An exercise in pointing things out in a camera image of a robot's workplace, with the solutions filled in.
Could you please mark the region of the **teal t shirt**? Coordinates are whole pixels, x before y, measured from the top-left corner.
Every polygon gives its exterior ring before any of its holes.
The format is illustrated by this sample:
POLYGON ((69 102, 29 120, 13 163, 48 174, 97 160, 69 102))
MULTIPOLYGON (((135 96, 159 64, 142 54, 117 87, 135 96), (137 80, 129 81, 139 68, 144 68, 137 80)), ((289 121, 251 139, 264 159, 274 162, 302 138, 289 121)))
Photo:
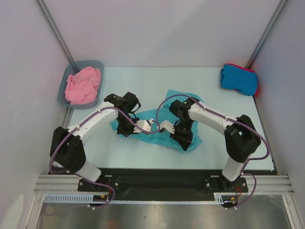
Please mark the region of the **teal t shirt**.
MULTIPOLYGON (((196 94, 184 93, 184 92, 179 92, 179 91, 175 91, 175 90, 168 90, 166 97, 165 97, 166 101, 163 103, 163 105, 160 108, 159 113, 158 113, 159 123, 167 120, 167 121, 171 122, 172 124, 174 124, 175 122, 177 122, 179 120, 175 115, 173 115, 169 111, 170 105, 175 100, 179 100, 179 101, 183 102, 187 98, 185 96, 171 97, 172 95, 175 95, 175 94, 188 95, 190 97, 196 98, 200 102, 202 101, 202 99, 196 94)), ((141 120, 155 119, 156 111, 157 111, 156 109, 152 109, 152 110, 139 112, 136 115, 141 120)), ((195 122, 192 126, 192 133, 193 133, 192 143, 189 145, 187 151, 194 151, 202 143, 202 139, 198 136, 198 123, 197 122, 195 122)), ((160 146, 174 148, 174 149, 183 151, 183 148, 180 146, 180 144, 177 141, 170 138, 170 132, 168 132, 168 131, 164 131, 162 133, 156 133, 153 135, 146 135, 143 133, 139 133, 137 135, 132 135, 131 137, 134 139, 149 143, 149 144, 160 145, 160 146)))

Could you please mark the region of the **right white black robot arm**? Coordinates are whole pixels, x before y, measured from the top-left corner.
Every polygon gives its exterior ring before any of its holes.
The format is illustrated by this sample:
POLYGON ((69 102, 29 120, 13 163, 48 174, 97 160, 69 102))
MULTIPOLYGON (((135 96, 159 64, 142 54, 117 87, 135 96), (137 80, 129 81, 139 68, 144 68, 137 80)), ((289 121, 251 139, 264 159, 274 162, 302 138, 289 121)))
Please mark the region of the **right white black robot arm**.
POLYGON ((220 187, 224 191, 232 191, 237 186, 236 179, 240 176, 246 160, 261 144, 250 117, 228 117, 194 98, 183 102, 173 101, 169 111, 178 118, 170 138, 178 142, 184 151, 193 141, 192 126, 195 122, 202 123, 224 136, 229 157, 222 171, 220 187))

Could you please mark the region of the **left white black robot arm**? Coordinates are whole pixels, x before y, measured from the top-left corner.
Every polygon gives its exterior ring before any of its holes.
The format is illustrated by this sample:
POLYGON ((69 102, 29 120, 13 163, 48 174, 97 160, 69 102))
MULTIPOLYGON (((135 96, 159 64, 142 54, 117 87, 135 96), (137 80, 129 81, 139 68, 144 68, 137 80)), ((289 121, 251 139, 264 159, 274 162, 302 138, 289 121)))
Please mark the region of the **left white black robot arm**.
POLYGON ((141 104, 136 95, 127 92, 123 97, 108 95, 104 101, 78 123, 68 127, 58 127, 53 132, 50 157, 61 165, 65 171, 77 174, 89 180, 89 186, 99 191, 105 186, 102 172, 90 163, 85 154, 86 142, 103 126, 116 120, 117 134, 128 137, 137 134, 134 123, 139 118, 132 118, 134 107, 141 104))

